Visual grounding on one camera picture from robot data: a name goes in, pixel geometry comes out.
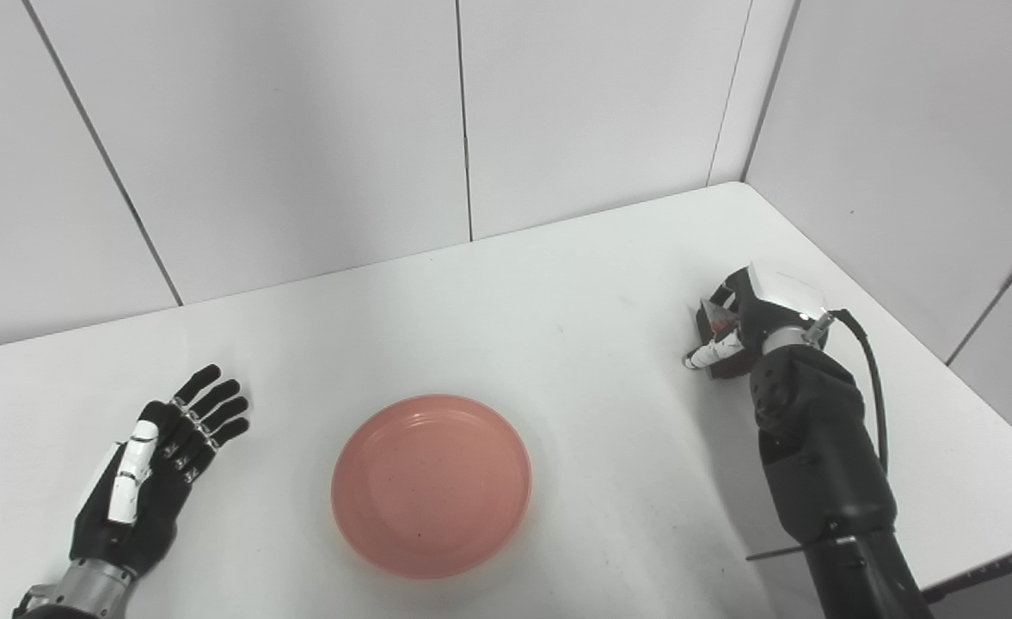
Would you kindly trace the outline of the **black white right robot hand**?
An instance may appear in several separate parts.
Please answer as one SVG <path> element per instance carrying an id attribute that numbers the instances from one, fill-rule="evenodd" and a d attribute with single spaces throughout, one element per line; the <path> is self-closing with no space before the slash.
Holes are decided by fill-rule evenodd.
<path id="1" fill-rule="evenodd" d="M 709 297 L 701 298 L 695 314 L 700 341 L 682 362 L 714 379 L 742 377 L 778 348 L 824 348 L 832 322 L 817 287 L 751 263 L 723 279 Z"/>

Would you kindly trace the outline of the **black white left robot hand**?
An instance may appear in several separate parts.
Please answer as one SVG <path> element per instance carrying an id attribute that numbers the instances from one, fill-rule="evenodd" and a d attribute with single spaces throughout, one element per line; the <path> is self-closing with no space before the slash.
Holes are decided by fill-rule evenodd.
<path id="1" fill-rule="evenodd" d="M 167 556 L 178 517 L 220 448 L 249 428 L 249 402 L 218 365 L 200 368 L 167 401 L 144 405 L 74 518 L 68 557 L 104 561 L 134 579 Z"/>

